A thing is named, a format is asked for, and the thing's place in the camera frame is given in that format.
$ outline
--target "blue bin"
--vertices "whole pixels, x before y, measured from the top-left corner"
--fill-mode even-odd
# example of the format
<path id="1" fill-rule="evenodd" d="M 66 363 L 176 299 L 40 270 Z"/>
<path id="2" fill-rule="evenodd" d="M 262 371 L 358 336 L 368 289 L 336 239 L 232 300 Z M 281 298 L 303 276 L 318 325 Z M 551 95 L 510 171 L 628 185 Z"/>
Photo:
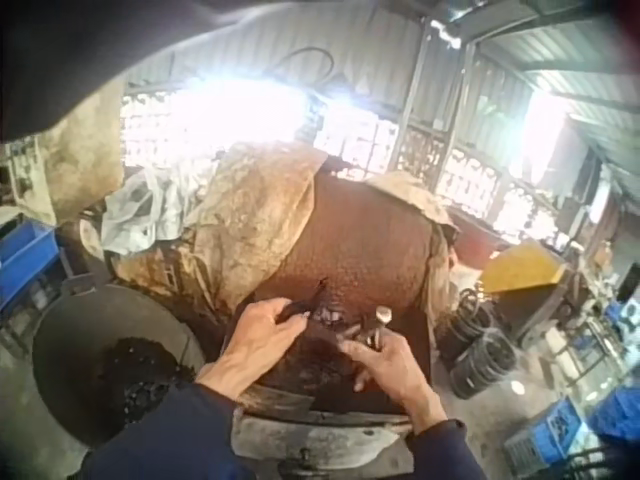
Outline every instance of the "blue bin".
<path id="1" fill-rule="evenodd" d="M 57 256 L 54 229 L 31 220 L 0 239 L 0 310 Z"/>
<path id="2" fill-rule="evenodd" d="M 549 408 L 532 427 L 533 441 L 549 465 L 564 459 L 573 443 L 582 418 L 571 400 L 564 398 Z"/>
<path id="3" fill-rule="evenodd" d="M 596 435 L 640 442 L 640 387 L 618 387 L 600 403 L 587 423 Z"/>
<path id="4" fill-rule="evenodd" d="M 551 405 L 505 442 L 513 473 L 528 477 L 566 458 L 582 424 L 568 398 Z"/>

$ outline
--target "navy blue sleeve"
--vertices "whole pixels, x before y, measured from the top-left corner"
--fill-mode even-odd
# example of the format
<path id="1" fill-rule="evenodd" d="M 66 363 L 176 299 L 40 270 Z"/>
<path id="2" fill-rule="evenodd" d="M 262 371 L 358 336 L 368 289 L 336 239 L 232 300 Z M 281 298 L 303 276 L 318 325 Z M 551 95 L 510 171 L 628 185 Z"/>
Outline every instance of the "navy blue sleeve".
<path id="1" fill-rule="evenodd" d="M 439 423 L 407 444 L 413 452 L 416 479 L 486 480 L 465 441 L 466 427 L 457 420 Z"/>
<path id="2" fill-rule="evenodd" d="M 228 398 L 201 385 L 172 391 L 140 423 L 93 452 L 80 478 L 253 478 L 231 450 L 235 407 Z"/>

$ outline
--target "workshop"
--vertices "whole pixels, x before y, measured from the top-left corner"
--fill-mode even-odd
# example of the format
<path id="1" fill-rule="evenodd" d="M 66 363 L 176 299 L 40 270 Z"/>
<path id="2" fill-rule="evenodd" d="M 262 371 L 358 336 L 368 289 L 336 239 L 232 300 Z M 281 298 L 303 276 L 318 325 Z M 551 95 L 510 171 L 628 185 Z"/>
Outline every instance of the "workshop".
<path id="1" fill-rule="evenodd" d="M 0 480 L 639 478 L 638 19 L 10 0 Z"/>

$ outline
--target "yellow machine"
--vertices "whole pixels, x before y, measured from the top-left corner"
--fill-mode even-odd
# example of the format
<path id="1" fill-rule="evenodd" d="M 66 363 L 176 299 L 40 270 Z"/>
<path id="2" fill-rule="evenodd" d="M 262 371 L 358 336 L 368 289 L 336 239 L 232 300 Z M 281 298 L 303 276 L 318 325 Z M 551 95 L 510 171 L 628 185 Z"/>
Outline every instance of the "yellow machine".
<path id="1" fill-rule="evenodd" d="M 479 282 L 495 301 L 504 332 L 523 348 L 551 324 L 562 328 L 578 315 L 589 294 L 575 267 L 533 240 L 490 260 Z"/>

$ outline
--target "hand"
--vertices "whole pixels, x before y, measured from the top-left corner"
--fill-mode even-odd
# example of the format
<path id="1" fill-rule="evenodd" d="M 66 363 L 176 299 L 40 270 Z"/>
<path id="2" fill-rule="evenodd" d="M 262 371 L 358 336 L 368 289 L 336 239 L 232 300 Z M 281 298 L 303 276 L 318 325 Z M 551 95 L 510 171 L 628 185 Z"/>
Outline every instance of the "hand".
<path id="1" fill-rule="evenodd" d="M 384 329 L 380 343 L 380 352 L 359 342 L 344 340 L 340 343 L 339 348 L 344 354 L 364 366 L 354 389 L 362 390 L 366 379 L 373 377 L 387 395 L 404 407 L 416 434 L 445 421 L 447 415 L 440 397 L 427 383 L 407 339 Z"/>
<path id="2" fill-rule="evenodd" d="M 229 346 L 215 363 L 202 367 L 196 383 L 237 400 L 253 382 L 273 368 L 307 327 L 304 315 L 294 315 L 276 325 L 276 317 L 290 302 L 286 298 L 274 298 L 248 305 Z"/>

